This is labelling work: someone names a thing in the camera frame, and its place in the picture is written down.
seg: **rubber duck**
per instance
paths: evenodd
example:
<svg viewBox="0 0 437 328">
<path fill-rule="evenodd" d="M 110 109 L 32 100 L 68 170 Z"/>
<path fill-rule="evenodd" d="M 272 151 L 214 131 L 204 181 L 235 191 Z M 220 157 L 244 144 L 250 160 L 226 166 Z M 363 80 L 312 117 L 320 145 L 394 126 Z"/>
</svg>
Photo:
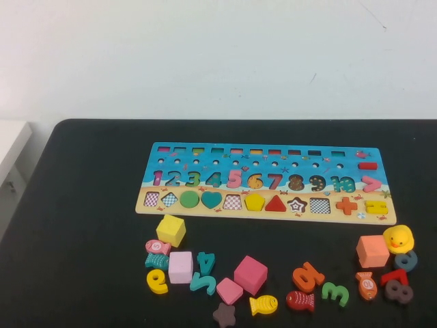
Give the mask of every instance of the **rubber duck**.
<svg viewBox="0 0 437 328">
<path fill-rule="evenodd" d="M 406 225 L 395 225 L 384 231 L 387 248 L 393 254 L 405 254 L 414 247 L 414 238 L 411 229 Z"/>
</svg>

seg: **orange plus sign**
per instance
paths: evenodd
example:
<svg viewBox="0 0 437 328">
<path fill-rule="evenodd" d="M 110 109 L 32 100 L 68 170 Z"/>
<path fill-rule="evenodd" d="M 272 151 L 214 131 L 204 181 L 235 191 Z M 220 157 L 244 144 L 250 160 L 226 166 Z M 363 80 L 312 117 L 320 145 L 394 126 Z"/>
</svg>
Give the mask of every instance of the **orange plus sign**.
<svg viewBox="0 0 437 328">
<path fill-rule="evenodd" d="M 341 202 L 337 202 L 335 207 L 339 210 L 343 210 L 345 215 L 351 215 L 352 210 L 357 210 L 358 205 L 356 203 L 351 203 L 348 197 L 343 197 Z"/>
</svg>

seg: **pink number 5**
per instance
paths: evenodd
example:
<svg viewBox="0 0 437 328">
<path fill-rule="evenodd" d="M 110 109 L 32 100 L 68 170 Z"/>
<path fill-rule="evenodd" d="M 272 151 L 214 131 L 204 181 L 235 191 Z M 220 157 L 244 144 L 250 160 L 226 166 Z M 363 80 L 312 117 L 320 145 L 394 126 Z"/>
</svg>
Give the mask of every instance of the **pink number 5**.
<svg viewBox="0 0 437 328">
<path fill-rule="evenodd" d="M 230 171 L 226 186 L 228 188 L 238 188 L 241 186 L 241 171 L 239 169 L 232 169 Z"/>
</svg>

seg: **number puzzle board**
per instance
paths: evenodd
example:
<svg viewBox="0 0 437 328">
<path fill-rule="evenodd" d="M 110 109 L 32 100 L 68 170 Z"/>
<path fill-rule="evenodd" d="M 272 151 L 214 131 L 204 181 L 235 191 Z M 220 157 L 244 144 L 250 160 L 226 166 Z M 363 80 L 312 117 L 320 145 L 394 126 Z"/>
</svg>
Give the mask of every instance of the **number puzzle board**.
<svg viewBox="0 0 437 328">
<path fill-rule="evenodd" d="M 396 223 L 377 148 L 158 142 L 136 211 Z"/>
</svg>

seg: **yellow fish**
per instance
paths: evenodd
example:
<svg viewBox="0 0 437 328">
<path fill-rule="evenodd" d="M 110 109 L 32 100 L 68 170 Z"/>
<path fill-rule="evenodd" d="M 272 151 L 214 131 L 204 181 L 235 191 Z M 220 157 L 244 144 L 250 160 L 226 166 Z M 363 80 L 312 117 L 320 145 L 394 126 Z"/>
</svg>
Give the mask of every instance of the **yellow fish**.
<svg viewBox="0 0 437 328">
<path fill-rule="evenodd" d="M 260 296 L 257 299 L 249 297 L 249 303 L 251 304 L 252 316 L 256 313 L 270 314 L 278 308 L 278 300 L 270 295 Z"/>
</svg>

